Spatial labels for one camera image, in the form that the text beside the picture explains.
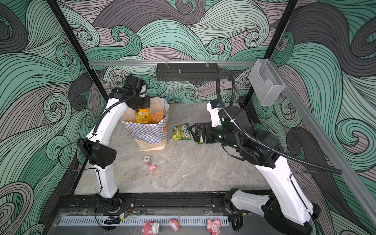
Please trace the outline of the yellow orange candy bag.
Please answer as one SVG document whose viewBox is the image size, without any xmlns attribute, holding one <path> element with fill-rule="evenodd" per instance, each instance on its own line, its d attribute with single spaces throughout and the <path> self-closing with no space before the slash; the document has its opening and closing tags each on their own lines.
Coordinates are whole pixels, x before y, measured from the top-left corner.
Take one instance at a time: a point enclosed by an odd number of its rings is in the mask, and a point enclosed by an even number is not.
<svg viewBox="0 0 376 235">
<path fill-rule="evenodd" d="M 150 124 L 149 108 L 139 109 L 136 114 L 136 123 Z"/>
</svg>

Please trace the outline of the green Fox's candy bag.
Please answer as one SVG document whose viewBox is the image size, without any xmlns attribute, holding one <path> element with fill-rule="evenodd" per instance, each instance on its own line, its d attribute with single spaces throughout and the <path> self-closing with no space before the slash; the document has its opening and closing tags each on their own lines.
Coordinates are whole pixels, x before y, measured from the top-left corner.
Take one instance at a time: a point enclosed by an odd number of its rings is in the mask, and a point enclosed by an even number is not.
<svg viewBox="0 0 376 235">
<path fill-rule="evenodd" d="M 190 135 L 189 123 L 180 124 L 172 128 L 170 141 L 190 140 L 190 139 L 191 139 L 191 135 Z"/>
<path fill-rule="evenodd" d="M 199 145 L 201 145 L 201 144 L 205 144 L 205 143 L 206 143 L 206 140 L 205 140 L 204 136 L 201 136 L 201 137 L 199 138 L 199 140 L 198 140 L 197 143 L 198 143 Z"/>
</svg>

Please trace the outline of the blue checkered paper bag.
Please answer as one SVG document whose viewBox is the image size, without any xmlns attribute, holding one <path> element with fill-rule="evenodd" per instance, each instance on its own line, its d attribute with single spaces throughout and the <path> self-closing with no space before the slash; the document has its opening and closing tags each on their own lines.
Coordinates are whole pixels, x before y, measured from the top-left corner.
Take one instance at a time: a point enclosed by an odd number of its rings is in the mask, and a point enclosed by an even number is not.
<svg viewBox="0 0 376 235">
<path fill-rule="evenodd" d="M 163 98 L 151 98 L 149 111 L 152 114 L 162 113 L 163 118 L 158 123 L 137 123 L 136 111 L 127 109 L 119 121 L 135 140 L 140 151 L 162 150 L 167 144 L 167 124 L 169 104 Z"/>
</svg>

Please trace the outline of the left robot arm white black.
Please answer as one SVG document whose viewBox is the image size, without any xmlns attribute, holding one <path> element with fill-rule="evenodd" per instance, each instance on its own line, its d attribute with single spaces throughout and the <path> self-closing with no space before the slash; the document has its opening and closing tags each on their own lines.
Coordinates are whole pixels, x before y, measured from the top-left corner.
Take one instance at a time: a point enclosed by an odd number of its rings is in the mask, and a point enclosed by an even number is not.
<svg viewBox="0 0 376 235">
<path fill-rule="evenodd" d="M 121 208 L 119 189 L 115 183 L 114 161 L 116 150 L 108 146 L 111 135 L 122 114 L 128 109 L 139 111 L 150 107 L 146 96 L 147 84 L 130 74 L 122 87 L 115 87 L 99 121 L 86 138 L 79 138 L 78 148 L 94 169 L 99 184 L 99 201 L 105 211 L 118 212 Z"/>
</svg>

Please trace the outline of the orange snack pouch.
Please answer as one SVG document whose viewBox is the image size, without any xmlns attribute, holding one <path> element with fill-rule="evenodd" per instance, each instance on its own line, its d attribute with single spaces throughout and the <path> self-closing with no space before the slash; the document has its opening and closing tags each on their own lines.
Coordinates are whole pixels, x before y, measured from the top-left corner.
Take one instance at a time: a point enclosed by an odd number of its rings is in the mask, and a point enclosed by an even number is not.
<svg viewBox="0 0 376 235">
<path fill-rule="evenodd" d="M 149 120 L 152 124 L 158 124 L 165 118 L 164 110 L 159 110 L 149 115 Z"/>
</svg>

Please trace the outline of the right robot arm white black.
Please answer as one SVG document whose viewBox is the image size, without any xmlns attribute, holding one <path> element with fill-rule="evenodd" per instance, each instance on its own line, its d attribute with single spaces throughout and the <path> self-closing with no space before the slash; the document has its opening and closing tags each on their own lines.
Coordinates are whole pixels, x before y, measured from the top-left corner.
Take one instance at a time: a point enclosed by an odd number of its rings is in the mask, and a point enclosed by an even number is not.
<svg viewBox="0 0 376 235">
<path fill-rule="evenodd" d="M 211 122 L 190 126 L 193 139 L 201 144 L 219 143 L 223 149 L 236 150 L 232 158 L 256 167 L 267 181 L 271 193 L 258 195 L 232 188 L 224 196 L 223 206 L 232 217 L 235 230 L 242 227 L 242 212 L 262 216 L 277 231 L 286 235 L 310 235 L 312 222 L 321 209 L 305 196 L 287 159 L 278 154 L 281 145 L 268 131 L 256 131 L 245 110 L 237 106 L 207 104 Z"/>
</svg>

